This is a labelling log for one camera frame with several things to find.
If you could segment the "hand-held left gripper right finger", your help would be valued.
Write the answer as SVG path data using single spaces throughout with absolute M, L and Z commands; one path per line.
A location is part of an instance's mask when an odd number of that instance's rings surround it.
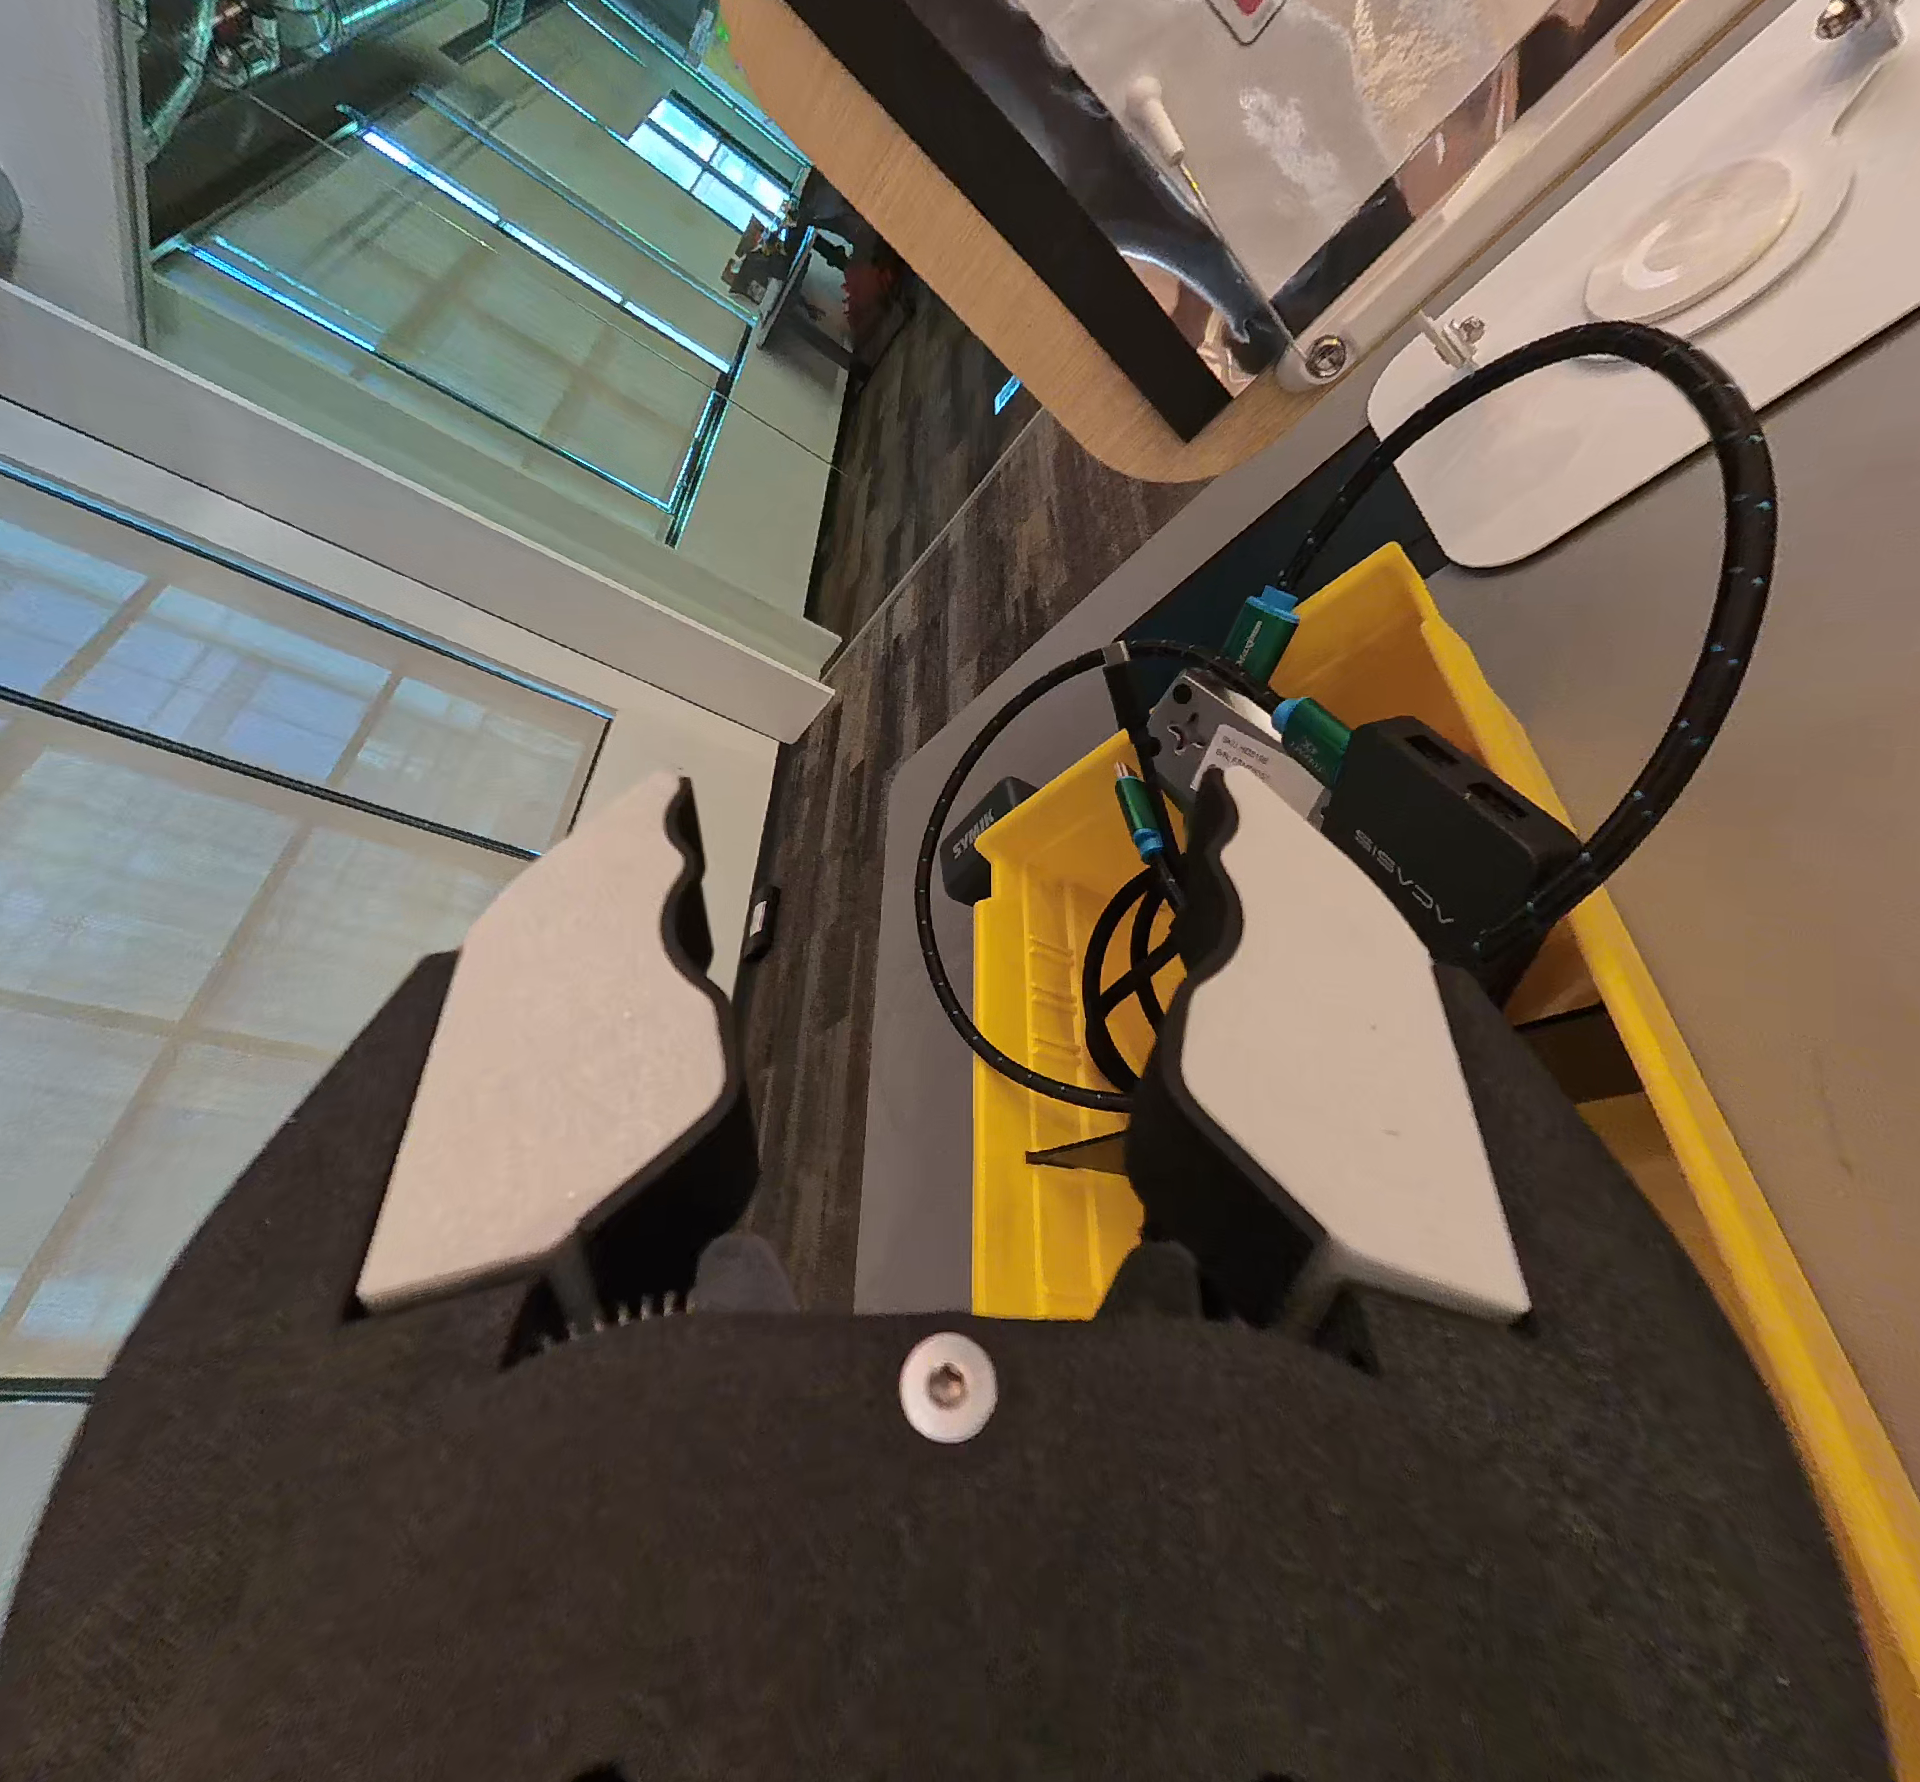
M 1315 1329 L 1347 1290 L 1510 1325 L 1523 1266 L 1433 961 L 1246 767 L 1202 776 L 1185 965 L 1135 1089 L 1144 1233 L 1231 1318 Z

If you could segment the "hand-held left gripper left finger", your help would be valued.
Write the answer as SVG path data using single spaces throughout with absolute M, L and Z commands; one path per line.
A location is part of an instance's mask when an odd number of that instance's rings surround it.
M 358 1275 L 371 1315 L 532 1277 L 559 1315 L 692 1304 L 752 1196 L 692 780 L 660 772 L 469 929 Z

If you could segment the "black adapter hub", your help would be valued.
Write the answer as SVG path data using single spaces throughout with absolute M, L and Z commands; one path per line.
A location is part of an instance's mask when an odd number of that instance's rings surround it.
M 1548 929 L 1529 897 L 1579 854 L 1570 829 L 1413 716 L 1347 738 L 1320 831 L 1445 966 L 1507 1001 Z

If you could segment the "yellow plastic bin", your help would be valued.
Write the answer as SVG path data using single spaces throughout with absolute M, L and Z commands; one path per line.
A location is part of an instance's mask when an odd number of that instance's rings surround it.
M 1413 715 L 1500 780 L 1564 815 L 1523 726 L 1442 617 L 1400 545 L 1302 606 L 1276 677 L 1341 716 Z M 1079 965 L 1101 909 L 1135 876 L 1101 740 L 981 837 L 994 890 L 973 908 L 973 1023 L 1021 1063 L 1093 1085 Z M 1896 1769 L 1915 1774 L 1915 1493 L 1796 1265 L 1739 1142 L 1691 1059 L 1619 908 L 1601 893 L 1550 932 L 1507 1014 L 1604 1003 L 1640 1080 L 1601 1118 L 1631 1176 L 1732 1318 L 1800 1445 L 1880 1684 Z M 1025 1152 L 1105 1135 L 1116 1117 L 1057 1104 L 973 1066 L 971 1302 L 990 1315 L 1089 1318 L 1140 1238 L 1126 1178 L 1043 1171 Z

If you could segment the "silver adapter hub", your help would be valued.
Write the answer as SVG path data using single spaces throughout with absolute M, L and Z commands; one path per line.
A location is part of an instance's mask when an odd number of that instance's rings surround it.
M 1147 734 L 1159 783 L 1183 816 L 1191 815 L 1208 769 L 1240 766 L 1256 773 L 1287 808 L 1320 825 L 1326 789 L 1283 754 L 1279 734 L 1256 701 L 1210 676 L 1180 669 L 1153 704 Z

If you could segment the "white sign stand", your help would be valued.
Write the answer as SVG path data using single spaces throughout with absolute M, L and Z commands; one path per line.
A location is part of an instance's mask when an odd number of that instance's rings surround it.
M 1915 312 L 1915 0 L 1788 0 L 1382 369 L 1386 434 L 1479 362 L 1640 321 L 1775 403 Z M 1705 445 L 1614 359 L 1523 377 L 1406 450 L 1443 557 L 1491 571 L 1566 537 Z

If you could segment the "framed instruction sign board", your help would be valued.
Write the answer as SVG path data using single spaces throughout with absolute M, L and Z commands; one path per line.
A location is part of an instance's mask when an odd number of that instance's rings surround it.
M 1356 377 L 1764 0 L 723 0 L 767 111 L 1094 459 Z

